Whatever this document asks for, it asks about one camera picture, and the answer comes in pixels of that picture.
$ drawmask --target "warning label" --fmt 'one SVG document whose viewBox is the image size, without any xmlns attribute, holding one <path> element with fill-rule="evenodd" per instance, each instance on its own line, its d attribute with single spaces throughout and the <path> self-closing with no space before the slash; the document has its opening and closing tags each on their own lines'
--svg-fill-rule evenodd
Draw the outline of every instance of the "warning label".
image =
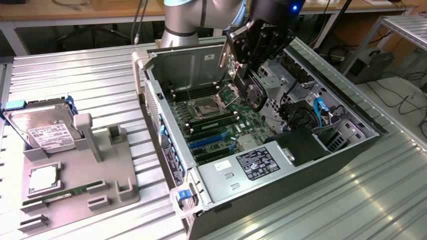
<svg viewBox="0 0 427 240">
<path fill-rule="evenodd" d="M 256 180 L 280 169 L 265 147 L 236 157 L 249 180 Z"/>
<path fill-rule="evenodd" d="M 63 123 L 27 129 L 30 136 L 43 149 L 54 149 L 73 144 L 73 138 Z"/>
</svg>

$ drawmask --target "blue pcie slot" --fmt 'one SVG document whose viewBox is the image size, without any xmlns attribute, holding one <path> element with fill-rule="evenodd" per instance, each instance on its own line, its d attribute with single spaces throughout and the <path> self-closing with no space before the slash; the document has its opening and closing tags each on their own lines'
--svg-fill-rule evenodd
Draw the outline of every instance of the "blue pcie slot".
<svg viewBox="0 0 427 240">
<path fill-rule="evenodd" d="M 201 147 L 206 144 L 222 141 L 225 139 L 225 136 L 226 136 L 226 132 L 221 133 L 220 135 L 212 136 L 206 139 L 202 139 L 199 141 L 195 141 L 193 143 L 189 143 L 189 149 L 194 149 L 194 148 Z"/>
</svg>

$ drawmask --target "slotted aluminum surface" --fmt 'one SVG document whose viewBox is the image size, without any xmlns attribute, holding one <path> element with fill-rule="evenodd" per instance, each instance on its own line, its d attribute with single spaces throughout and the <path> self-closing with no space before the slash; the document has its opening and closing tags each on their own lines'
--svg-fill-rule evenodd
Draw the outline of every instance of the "slotted aluminum surface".
<svg viewBox="0 0 427 240">
<path fill-rule="evenodd" d="M 427 51 L 427 15 L 385 16 L 381 24 Z"/>
<path fill-rule="evenodd" d="M 338 72 L 296 39 L 302 54 L 342 92 L 388 130 L 388 135 L 326 179 L 265 207 L 202 239 L 421 239 L 427 235 L 425 146 L 354 89 Z M 114 47 L 19 57 L 14 61 L 9 100 L 42 99 L 67 93 L 82 112 L 95 115 L 93 129 L 110 123 L 126 128 L 137 176 L 138 203 L 90 217 L 31 239 L 185 239 L 135 108 L 130 52 Z M 1 143 L 0 239 L 14 239 L 19 141 L 9 128 Z"/>
</svg>

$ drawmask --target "hard drive label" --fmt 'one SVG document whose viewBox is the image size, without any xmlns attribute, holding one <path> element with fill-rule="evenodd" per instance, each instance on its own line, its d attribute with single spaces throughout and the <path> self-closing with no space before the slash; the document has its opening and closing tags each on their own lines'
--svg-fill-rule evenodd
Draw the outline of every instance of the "hard drive label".
<svg viewBox="0 0 427 240">
<path fill-rule="evenodd" d="M 236 157 L 246 178 L 253 181 L 280 169 L 265 147 Z"/>
<path fill-rule="evenodd" d="M 73 138 L 63 123 L 27 129 L 30 136 L 43 150 L 73 144 Z"/>
</svg>

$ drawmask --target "hard drive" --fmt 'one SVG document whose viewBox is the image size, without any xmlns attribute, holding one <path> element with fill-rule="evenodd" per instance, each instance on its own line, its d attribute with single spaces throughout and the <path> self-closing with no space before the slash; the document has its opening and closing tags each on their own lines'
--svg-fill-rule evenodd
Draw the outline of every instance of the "hard drive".
<svg viewBox="0 0 427 240">
<path fill-rule="evenodd" d="M 30 149 L 55 153 L 74 147 L 82 134 L 73 127 L 75 110 L 67 99 L 7 102 L 2 116 Z"/>
</svg>

